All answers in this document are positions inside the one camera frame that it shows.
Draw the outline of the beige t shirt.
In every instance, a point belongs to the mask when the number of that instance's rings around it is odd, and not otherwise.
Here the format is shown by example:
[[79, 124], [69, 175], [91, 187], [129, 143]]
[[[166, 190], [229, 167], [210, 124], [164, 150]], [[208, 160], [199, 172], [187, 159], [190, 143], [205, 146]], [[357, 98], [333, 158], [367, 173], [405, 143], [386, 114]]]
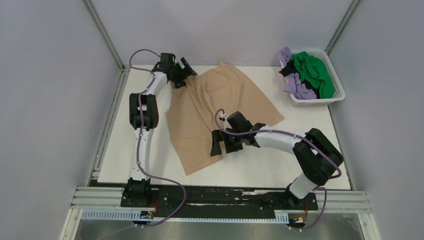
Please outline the beige t shirt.
[[215, 114], [239, 111], [252, 124], [275, 126], [284, 116], [257, 85], [234, 65], [220, 61], [198, 76], [189, 76], [186, 85], [171, 86], [171, 102], [165, 113], [170, 141], [186, 175], [223, 159], [211, 156], [212, 131], [217, 130]]

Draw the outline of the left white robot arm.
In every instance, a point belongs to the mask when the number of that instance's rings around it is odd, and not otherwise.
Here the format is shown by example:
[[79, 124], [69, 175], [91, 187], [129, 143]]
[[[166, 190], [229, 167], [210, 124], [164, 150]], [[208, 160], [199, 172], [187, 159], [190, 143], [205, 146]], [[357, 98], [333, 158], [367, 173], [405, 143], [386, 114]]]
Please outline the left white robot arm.
[[122, 207], [147, 207], [153, 201], [149, 173], [151, 142], [159, 123], [157, 96], [161, 90], [172, 83], [174, 87], [186, 86], [186, 79], [197, 76], [187, 60], [177, 59], [173, 53], [161, 53], [160, 60], [148, 69], [149, 79], [146, 87], [128, 98], [129, 123], [135, 133], [134, 162], [130, 177], [122, 191]]

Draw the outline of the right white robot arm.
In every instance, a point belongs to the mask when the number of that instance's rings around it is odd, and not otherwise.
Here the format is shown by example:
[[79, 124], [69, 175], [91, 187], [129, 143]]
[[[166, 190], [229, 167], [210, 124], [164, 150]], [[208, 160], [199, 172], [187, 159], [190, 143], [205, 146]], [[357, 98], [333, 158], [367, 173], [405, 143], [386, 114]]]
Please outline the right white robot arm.
[[342, 175], [343, 155], [317, 128], [303, 134], [288, 132], [260, 122], [251, 124], [239, 111], [227, 116], [222, 108], [213, 119], [217, 129], [212, 131], [212, 157], [222, 154], [221, 142], [228, 154], [253, 146], [295, 156], [302, 173], [286, 189], [285, 201], [292, 209], [301, 207], [311, 191]]

